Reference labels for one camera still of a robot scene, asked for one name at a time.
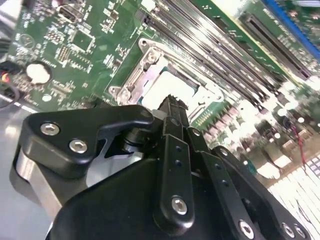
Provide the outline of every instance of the black connector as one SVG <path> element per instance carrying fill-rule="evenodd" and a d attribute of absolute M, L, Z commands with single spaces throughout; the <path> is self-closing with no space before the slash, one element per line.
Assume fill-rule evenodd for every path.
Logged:
<path fill-rule="evenodd" d="M 4 61 L 0 63 L 0 72 L 16 75 L 22 70 L 22 67 L 12 61 Z"/>
<path fill-rule="evenodd" d="M 311 72 L 254 15 L 245 15 L 243 23 L 294 74 L 303 80 L 312 76 Z"/>

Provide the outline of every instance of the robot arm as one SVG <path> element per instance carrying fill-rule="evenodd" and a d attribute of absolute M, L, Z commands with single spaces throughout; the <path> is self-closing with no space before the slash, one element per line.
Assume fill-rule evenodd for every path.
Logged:
<path fill-rule="evenodd" d="M 87 187 L 101 151 L 142 157 Z M 29 116 L 10 179 L 54 217 L 50 240 L 311 239 L 226 148 L 208 149 L 172 96 L 152 113 L 128 105 Z"/>

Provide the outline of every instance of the silver screw head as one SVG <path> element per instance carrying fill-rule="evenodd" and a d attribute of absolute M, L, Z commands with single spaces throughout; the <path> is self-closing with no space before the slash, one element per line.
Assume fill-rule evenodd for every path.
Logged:
<path fill-rule="evenodd" d="M 153 52 L 150 52 L 147 59 L 150 63 L 154 63 L 157 60 L 157 56 Z"/>
<path fill-rule="evenodd" d="M 228 156 L 228 152 L 223 148 L 221 148 L 221 153 L 225 156 Z"/>
<path fill-rule="evenodd" d="M 180 197 L 172 198 L 171 205 L 173 210 L 180 215 L 185 215 L 188 211 L 187 204 Z"/>
<path fill-rule="evenodd" d="M 77 154 L 83 154 L 88 150 L 87 144 L 79 139 L 72 140 L 69 143 L 69 148 Z"/>
<path fill-rule="evenodd" d="M 292 238 L 292 239 L 295 238 L 295 233 L 294 233 L 294 231 L 293 231 L 285 222 L 282 223 L 282 228 L 283 228 L 284 232 L 285 232 L 290 238 Z"/>
<path fill-rule="evenodd" d="M 46 122 L 40 126 L 40 130 L 43 134 L 54 136 L 60 132 L 60 128 L 54 123 Z"/>
<path fill-rule="evenodd" d="M 304 233 L 304 231 L 303 231 L 297 224 L 294 225 L 294 228 L 295 228 L 296 232 L 297 232 L 301 237 L 303 237 L 304 239 L 307 238 L 307 236 L 306 236 L 306 234 Z"/>
<path fill-rule="evenodd" d="M 197 129 L 192 129 L 192 132 L 194 133 L 194 135 L 196 135 L 197 137 L 200 136 L 200 132 Z"/>
<path fill-rule="evenodd" d="M 248 239 L 254 239 L 255 238 L 255 233 L 251 226 L 243 220 L 239 221 L 239 227 L 241 229 L 241 232 L 248 238 Z"/>

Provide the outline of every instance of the red wire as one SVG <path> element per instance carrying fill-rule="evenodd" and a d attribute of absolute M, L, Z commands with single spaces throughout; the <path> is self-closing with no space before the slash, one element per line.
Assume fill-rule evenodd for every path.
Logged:
<path fill-rule="evenodd" d="M 305 154 L 304 154 L 304 150 L 303 150 L 303 141 L 302 141 L 301 137 L 299 136 L 295 126 L 292 127 L 292 131 L 294 132 L 294 134 L 296 135 L 296 137 L 298 139 L 299 147 L 300 147 L 300 153 L 301 153 L 301 161 L 302 161 L 302 164 L 303 164 L 304 171 L 306 171 L 306 159 L 305 159 Z"/>

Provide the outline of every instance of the blue memory slot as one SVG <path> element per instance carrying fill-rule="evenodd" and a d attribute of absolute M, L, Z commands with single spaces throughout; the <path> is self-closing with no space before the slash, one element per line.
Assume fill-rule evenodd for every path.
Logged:
<path fill-rule="evenodd" d="M 269 10 L 282 22 L 282 24 L 295 36 L 304 48 L 318 61 L 320 61 L 320 51 L 309 41 L 294 22 L 287 16 L 284 10 L 278 6 L 275 0 L 261 0 Z"/>

